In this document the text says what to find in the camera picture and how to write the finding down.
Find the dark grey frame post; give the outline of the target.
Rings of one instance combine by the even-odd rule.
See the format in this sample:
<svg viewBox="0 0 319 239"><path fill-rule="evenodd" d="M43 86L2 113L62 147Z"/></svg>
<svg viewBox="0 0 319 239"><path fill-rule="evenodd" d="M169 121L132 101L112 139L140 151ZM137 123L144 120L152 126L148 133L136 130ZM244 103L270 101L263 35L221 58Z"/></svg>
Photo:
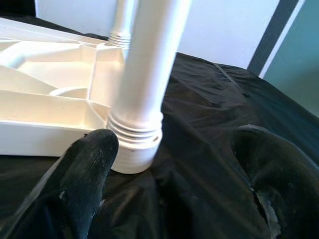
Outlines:
<svg viewBox="0 0 319 239"><path fill-rule="evenodd" d="M306 0L279 0L247 70L263 78Z"/></svg>

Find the white plastic table top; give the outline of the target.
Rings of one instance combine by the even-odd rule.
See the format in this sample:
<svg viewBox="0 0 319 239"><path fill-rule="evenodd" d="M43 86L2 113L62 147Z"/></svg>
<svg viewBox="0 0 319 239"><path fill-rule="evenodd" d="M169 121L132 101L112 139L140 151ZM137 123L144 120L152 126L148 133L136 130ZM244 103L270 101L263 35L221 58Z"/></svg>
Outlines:
<svg viewBox="0 0 319 239"><path fill-rule="evenodd" d="M126 49L105 40L0 17L0 155L61 156L90 131L119 139L112 166L124 174L148 169L162 138L155 127L132 128L110 115L123 90Z"/></svg>

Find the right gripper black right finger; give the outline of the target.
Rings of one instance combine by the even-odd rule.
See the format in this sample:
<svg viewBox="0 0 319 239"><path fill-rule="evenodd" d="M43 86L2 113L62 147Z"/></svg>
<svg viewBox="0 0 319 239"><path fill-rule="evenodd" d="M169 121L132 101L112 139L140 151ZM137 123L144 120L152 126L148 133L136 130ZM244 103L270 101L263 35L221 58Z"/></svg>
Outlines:
<svg viewBox="0 0 319 239"><path fill-rule="evenodd" d="M319 239L319 166L287 139L255 126L233 131L232 151L271 239Z"/></svg>

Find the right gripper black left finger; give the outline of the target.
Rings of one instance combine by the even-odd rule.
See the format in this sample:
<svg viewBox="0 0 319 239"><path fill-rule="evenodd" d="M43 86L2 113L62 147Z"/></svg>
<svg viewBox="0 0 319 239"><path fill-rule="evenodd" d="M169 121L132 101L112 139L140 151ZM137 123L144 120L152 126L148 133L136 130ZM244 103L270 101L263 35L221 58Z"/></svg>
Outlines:
<svg viewBox="0 0 319 239"><path fill-rule="evenodd" d="M0 239L86 239L118 149L109 129L73 142L0 230Z"/></svg>

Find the white plastic table leg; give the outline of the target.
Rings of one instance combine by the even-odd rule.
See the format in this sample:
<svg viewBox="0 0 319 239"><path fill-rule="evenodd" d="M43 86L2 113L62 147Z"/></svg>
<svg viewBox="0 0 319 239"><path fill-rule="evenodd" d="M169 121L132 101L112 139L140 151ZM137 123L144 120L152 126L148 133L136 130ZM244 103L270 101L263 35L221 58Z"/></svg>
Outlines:
<svg viewBox="0 0 319 239"><path fill-rule="evenodd" d="M121 147L156 147L161 105L192 0L140 0L108 128Z"/></svg>
<svg viewBox="0 0 319 239"><path fill-rule="evenodd" d="M136 0L117 0L114 24L108 37L110 45L123 49L129 48L135 7Z"/></svg>

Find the black plastic cover sheet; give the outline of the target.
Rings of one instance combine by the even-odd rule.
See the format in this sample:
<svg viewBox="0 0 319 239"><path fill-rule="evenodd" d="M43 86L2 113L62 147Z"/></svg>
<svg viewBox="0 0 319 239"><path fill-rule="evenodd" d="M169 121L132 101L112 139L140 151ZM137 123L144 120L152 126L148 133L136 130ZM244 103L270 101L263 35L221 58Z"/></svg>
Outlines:
<svg viewBox="0 0 319 239"><path fill-rule="evenodd" d="M86 239L271 239L233 131L263 127L319 166L319 118L244 69L181 53L161 113L151 166L111 167ZM0 230L61 156L0 155Z"/></svg>

